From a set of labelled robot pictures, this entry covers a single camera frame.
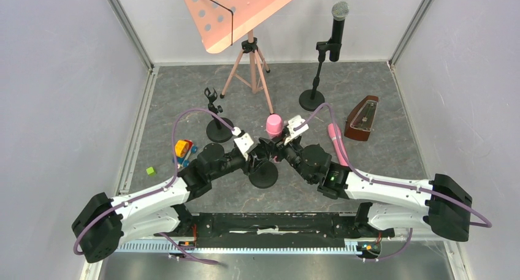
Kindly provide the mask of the pink microphone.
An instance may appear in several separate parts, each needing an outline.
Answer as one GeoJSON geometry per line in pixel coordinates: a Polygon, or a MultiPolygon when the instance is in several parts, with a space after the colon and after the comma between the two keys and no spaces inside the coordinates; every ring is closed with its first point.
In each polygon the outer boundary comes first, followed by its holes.
{"type": "Polygon", "coordinates": [[[266,120],[266,132],[269,138],[279,137],[283,132],[283,120],[278,114],[271,114],[266,120]]]}
{"type": "Polygon", "coordinates": [[[338,125],[330,123],[327,127],[329,138],[331,139],[338,161],[342,166],[349,166],[349,159],[343,144],[342,135],[338,125]]]}

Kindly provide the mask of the black microphone stand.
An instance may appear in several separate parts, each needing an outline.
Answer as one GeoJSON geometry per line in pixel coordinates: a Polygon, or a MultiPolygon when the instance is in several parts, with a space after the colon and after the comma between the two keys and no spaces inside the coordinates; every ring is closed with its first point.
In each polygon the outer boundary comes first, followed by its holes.
{"type": "Polygon", "coordinates": [[[269,160],[255,161],[248,174],[250,183],[260,189],[272,187],[278,179],[278,169],[269,160]]]}
{"type": "Polygon", "coordinates": [[[318,68],[313,79],[312,89],[303,91],[299,96],[299,105],[304,110],[311,112],[324,103],[324,96],[321,92],[318,91],[323,62],[325,62],[327,52],[329,52],[329,60],[331,62],[338,61],[341,47],[342,44],[334,44],[330,42],[316,43],[316,50],[318,51],[318,68]]]}
{"type": "MultiPolygon", "coordinates": [[[[216,90],[211,91],[209,88],[204,89],[204,95],[208,100],[207,109],[218,115],[223,112],[223,109],[220,105],[215,106],[214,101],[217,100],[218,96],[216,90]]],[[[207,124],[206,127],[207,137],[215,143],[223,143],[232,138],[231,130],[224,126],[220,120],[213,116],[213,119],[207,124]]]]}

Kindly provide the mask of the black microphone silver grille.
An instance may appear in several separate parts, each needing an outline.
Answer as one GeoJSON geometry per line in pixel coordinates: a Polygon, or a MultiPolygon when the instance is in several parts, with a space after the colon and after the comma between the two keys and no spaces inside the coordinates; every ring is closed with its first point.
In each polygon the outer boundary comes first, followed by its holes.
{"type": "Polygon", "coordinates": [[[331,49],[329,50],[329,60],[331,62],[337,62],[340,58],[345,19],[349,14],[349,11],[350,8],[346,1],[339,1],[332,7],[332,34],[331,38],[329,39],[329,44],[332,45],[331,49]]]}

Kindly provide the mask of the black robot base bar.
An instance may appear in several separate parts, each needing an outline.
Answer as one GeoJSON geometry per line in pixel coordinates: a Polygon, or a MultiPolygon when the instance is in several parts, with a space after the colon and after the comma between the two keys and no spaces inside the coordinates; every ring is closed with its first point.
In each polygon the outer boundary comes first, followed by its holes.
{"type": "Polygon", "coordinates": [[[347,213],[199,213],[170,236],[193,237],[199,248],[340,248],[345,240],[393,238],[347,213]]]}

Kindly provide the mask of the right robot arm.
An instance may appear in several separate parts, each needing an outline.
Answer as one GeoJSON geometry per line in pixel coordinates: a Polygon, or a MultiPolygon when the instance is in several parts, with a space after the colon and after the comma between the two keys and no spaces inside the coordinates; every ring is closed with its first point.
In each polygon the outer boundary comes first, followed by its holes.
{"type": "Polygon", "coordinates": [[[450,176],[432,180],[403,180],[383,176],[369,178],[332,161],[319,144],[300,145],[299,138],[285,142],[260,138],[255,156],[287,163],[308,184],[331,199],[366,200],[354,219],[358,234],[394,228],[430,229],[452,241],[466,242],[470,231],[472,197],[450,176]]]}

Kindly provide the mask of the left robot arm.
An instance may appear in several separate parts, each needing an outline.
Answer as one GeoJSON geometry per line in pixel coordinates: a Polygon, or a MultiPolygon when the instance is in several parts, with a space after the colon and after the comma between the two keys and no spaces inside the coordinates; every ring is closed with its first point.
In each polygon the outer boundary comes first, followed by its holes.
{"type": "Polygon", "coordinates": [[[128,241],[144,236],[174,231],[188,234],[193,227],[190,216],[175,209],[212,188],[212,181],[241,170],[250,180],[257,179],[264,165],[277,156],[265,144],[243,149],[237,145],[230,152],[210,143],[188,166],[164,182],[133,194],[109,197],[98,193],[84,206],[72,223],[76,237],[75,255],[89,263],[101,261],[128,241]]]}

